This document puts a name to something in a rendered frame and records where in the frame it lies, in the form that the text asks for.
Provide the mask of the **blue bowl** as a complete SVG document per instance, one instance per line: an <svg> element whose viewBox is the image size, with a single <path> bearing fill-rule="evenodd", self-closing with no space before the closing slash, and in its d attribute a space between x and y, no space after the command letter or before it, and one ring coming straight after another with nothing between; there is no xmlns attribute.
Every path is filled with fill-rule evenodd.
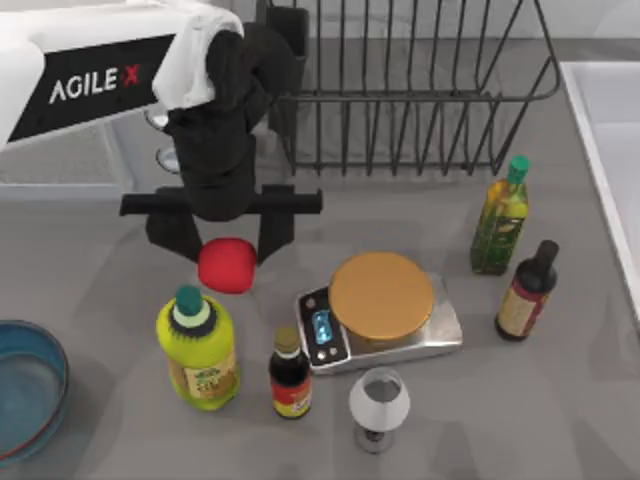
<svg viewBox="0 0 640 480"><path fill-rule="evenodd" d="M0 469L42 450L64 422L70 365L59 340L24 320L0 320Z"/></svg>

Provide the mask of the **white mesh rack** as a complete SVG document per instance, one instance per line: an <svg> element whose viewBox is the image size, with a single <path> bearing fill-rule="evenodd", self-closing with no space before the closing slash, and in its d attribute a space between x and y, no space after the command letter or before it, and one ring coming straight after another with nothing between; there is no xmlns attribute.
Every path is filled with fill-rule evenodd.
<svg viewBox="0 0 640 480"><path fill-rule="evenodd" d="M174 186L156 161L170 146L141 114L38 138L0 152L0 199L119 200Z"/></svg>

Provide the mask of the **dark bottle red label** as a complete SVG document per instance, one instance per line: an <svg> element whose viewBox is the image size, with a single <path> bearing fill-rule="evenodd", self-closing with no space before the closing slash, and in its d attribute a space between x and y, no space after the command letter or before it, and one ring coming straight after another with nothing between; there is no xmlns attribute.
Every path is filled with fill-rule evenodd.
<svg viewBox="0 0 640 480"><path fill-rule="evenodd" d="M540 242L535 254L521 261L494 319L498 334L509 341L524 341L536 324L557 284L554 261L559 245Z"/></svg>

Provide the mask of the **small dark sauce bottle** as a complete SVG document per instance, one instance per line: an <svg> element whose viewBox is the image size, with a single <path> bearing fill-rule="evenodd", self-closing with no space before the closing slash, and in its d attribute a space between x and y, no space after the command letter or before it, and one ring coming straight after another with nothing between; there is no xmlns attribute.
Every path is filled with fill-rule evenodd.
<svg viewBox="0 0 640 480"><path fill-rule="evenodd" d="M280 326L275 330L268 371L274 411L286 419L306 415L312 401L311 368L296 328Z"/></svg>

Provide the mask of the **red apple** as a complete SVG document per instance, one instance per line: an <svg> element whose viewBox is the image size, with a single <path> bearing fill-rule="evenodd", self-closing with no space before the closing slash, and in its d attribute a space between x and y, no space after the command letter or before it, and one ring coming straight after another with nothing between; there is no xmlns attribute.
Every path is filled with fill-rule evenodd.
<svg viewBox="0 0 640 480"><path fill-rule="evenodd" d="M200 283L212 291L239 295L251 289L257 253L248 241L223 237L203 245L197 262Z"/></svg>

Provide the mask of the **yellow-green oil bottle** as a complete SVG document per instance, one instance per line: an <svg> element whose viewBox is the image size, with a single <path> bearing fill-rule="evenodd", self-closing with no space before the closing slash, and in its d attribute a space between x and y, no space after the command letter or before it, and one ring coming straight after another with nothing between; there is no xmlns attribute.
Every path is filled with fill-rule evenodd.
<svg viewBox="0 0 640 480"><path fill-rule="evenodd" d="M177 394L199 410L215 411L238 392L232 317L191 284L180 286L158 313L156 337Z"/></svg>

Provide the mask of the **clear glass base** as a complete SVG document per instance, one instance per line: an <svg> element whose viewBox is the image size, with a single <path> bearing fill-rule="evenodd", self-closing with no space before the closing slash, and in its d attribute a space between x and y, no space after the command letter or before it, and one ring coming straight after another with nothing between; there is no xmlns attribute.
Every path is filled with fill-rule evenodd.
<svg viewBox="0 0 640 480"><path fill-rule="evenodd" d="M157 165L165 172L172 175L180 173L180 164L176 150L173 147L158 149L155 153L155 160Z"/></svg>
<svg viewBox="0 0 640 480"><path fill-rule="evenodd" d="M143 111L144 118L149 126L159 132L164 132L168 124L168 115L164 110L156 107Z"/></svg>

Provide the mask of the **silver kitchen scale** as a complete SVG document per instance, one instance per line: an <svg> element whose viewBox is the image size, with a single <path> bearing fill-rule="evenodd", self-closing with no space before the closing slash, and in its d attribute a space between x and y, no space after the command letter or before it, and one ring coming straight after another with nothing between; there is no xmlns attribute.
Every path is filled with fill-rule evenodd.
<svg viewBox="0 0 640 480"><path fill-rule="evenodd" d="M440 356L463 344L442 276L390 251L345 260L326 286L296 299L295 312L316 375Z"/></svg>

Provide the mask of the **white sink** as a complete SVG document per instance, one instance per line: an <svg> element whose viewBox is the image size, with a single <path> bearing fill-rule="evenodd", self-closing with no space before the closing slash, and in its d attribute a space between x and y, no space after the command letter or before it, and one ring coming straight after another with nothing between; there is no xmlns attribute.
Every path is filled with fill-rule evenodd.
<svg viewBox="0 0 640 480"><path fill-rule="evenodd" d="M640 61L560 69L640 331Z"/></svg>

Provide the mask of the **clear wine glass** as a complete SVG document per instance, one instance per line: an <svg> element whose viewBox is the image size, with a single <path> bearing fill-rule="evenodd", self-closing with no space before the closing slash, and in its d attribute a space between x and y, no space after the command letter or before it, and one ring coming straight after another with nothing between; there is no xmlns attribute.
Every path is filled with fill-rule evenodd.
<svg viewBox="0 0 640 480"><path fill-rule="evenodd" d="M394 432L411 408L408 389L390 367L366 371L352 386L348 398L354 420L354 438L370 454L380 454L393 444Z"/></svg>

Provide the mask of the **olive oil bottle green cap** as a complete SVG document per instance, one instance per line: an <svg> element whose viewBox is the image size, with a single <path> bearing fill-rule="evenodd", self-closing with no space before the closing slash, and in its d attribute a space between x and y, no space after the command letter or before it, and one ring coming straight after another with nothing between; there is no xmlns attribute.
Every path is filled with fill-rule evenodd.
<svg viewBox="0 0 640 480"><path fill-rule="evenodd" d="M501 276L506 272L529 213L528 172L528 157L514 156L507 176L489 187L470 247L474 273Z"/></svg>

